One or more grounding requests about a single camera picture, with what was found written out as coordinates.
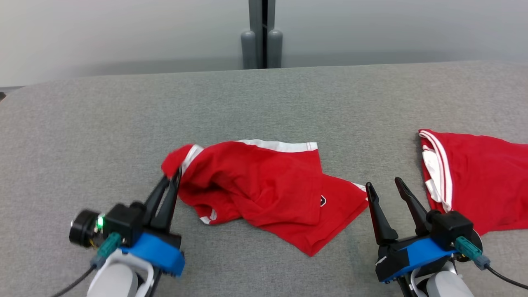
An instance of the camera lens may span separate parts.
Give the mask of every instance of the camera lens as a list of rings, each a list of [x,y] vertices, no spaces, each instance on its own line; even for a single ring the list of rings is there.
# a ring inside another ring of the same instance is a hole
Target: camera lens
[[[72,222],[70,242],[83,247],[90,247],[90,240],[94,236],[93,228],[96,224],[98,212],[85,209]]]

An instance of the green led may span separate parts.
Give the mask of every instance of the green led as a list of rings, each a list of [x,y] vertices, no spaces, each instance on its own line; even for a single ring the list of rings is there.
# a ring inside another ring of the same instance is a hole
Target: green led
[[[105,219],[103,217],[97,218],[97,228],[102,229],[102,225],[105,223]]]

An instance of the black cable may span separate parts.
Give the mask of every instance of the black cable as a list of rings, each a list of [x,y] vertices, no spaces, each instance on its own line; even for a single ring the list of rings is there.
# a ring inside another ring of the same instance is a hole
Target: black cable
[[[56,293],[55,295],[51,296],[51,297],[59,297],[59,296],[63,296],[64,294],[66,294],[69,290],[71,290],[73,287],[75,287],[76,285],[78,285],[80,282],[82,282],[88,275],[90,275],[90,273],[92,273],[92,271],[95,269],[96,267],[95,266],[92,266],[90,267],[90,269],[88,269],[83,275],[81,275],[80,278],[76,279],[73,283],[71,283],[69,286],[65,287],[64,289],[62,289],[61,291],[59,291],[58,293]]]
[[[525,284],[521,284],[521,283],[518,283],[516,281],[513,281],[513,280],[510,280],[509,278],[507,278],[506,276],[500,274],[499,272],[496,272],[493,268],[491,268],[488,264],[485,264],[484,267],[489,270],[489,272],[493,273],[495,276],[497,276],[499,279],[505,281],[505,282],[508,282],[508,283],[511,283],[512,285],[516,285],[518,287],[521,287],[523,289],[527,289],[528,290],[528,285],[525,285]]]

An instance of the red garment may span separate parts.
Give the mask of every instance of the red garment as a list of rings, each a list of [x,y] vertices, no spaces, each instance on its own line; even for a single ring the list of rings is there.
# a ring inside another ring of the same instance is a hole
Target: red garment
[[[480,234],[528,228],[528,144],[419,131],[431,208],[457,210]]]
[[[243,217],[309,256],[368,205],[364,190],[322,173],[314,142],[189,144],[170,153],[162,170],[170,178],[180,165],[178,195],[204,223]]]

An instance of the black gap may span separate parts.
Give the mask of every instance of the black gap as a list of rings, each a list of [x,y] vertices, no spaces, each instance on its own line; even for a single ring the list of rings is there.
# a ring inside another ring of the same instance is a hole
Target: black gap
[[[262,0],[262,63],[268,68],[268,0]]]

